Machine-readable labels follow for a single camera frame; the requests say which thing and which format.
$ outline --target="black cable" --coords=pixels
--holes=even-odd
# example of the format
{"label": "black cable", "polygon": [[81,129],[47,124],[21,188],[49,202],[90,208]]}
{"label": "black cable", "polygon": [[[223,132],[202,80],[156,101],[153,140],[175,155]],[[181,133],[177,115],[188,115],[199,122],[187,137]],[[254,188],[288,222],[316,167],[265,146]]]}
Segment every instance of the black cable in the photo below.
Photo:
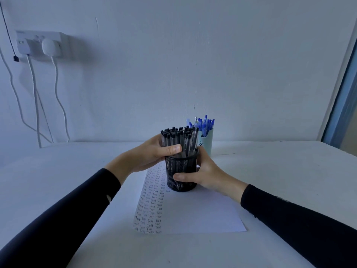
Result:
{"label": "black cable", "polygon": [[15,61],[15,62],[19,62],[19,58],[16,56],[16,53],[15,53],[15,50],[14,50],[14,46],[12,45],[12,42],[11,42],[11,38],[10,38],[9,30],[8,30],[8,28],[7,28],[7,24],[6,24],[4,12],[2,11],[1,2],[0,2],[0,9],[1,9],[2,18],[4,19],[4,23],[5,23],[5,27],[6,27],[6,31],[7,31],[7,36],[9,37],[10,44],[11,44],[11,48],[12,48],[12,51],[14,52],[14,61]]}

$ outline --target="black sleeve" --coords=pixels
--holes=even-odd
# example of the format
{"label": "black sleeve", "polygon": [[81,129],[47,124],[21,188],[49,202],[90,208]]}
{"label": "black sleeve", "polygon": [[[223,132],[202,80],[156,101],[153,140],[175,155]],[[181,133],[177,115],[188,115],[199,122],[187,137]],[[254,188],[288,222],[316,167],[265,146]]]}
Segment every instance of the black sleeve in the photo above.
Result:
{"label": "black sleeve", "polygon": [[120,189],[101,169],[37,217],[0,250],[0,267],[66,267]]}
{"label": "black sleeve", "polygon": [[315,267],[357,267],[357,230],[253,185],[241,205]]}

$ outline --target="table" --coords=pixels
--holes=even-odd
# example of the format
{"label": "table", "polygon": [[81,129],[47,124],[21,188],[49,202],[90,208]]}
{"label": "table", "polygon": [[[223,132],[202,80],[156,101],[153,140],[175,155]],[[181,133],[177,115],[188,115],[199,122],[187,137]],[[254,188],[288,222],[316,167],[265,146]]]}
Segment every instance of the table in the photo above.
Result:
{"label": "table", "polygon": [[[0,248],[113,157],[139,143],[66,143],[0,169]],[[357,157],[314,141],[214,142],[224,171],[357,229]],[[69,267],[313,267],[239,205],[240,233],[132,229],[145,172],[132,174]]]}

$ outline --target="wall socket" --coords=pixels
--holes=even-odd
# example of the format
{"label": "wall socket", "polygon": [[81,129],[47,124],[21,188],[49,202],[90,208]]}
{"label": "wall socket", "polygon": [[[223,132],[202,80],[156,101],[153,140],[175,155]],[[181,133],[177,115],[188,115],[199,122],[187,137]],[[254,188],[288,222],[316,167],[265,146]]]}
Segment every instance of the wall socket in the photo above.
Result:
{"label": "wall socket", "polygon": [[71,59],[69,37],[61,32],[16,31],[16,35],[17,49],[21,54],[30,54],[32,58],[39,61],[50,61],[51,58],[42,52],[42,40],[47,38],[59,43],[62,50],[60,59]]}

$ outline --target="light green pen holder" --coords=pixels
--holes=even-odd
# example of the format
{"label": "light green pen holder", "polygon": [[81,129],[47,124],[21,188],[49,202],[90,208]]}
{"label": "light green pen holder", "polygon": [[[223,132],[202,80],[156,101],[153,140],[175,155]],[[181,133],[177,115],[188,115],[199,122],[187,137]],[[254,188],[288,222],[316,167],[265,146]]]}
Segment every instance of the light green pen holder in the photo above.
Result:
{"label": "light green pen holder", "polygon": [[199,131],[199,140],[197,146],[203,146],[209,156],[211,156],[212,139],[213,139],[213,129],[208,131],[206,137],[202,137],[202,131]]}

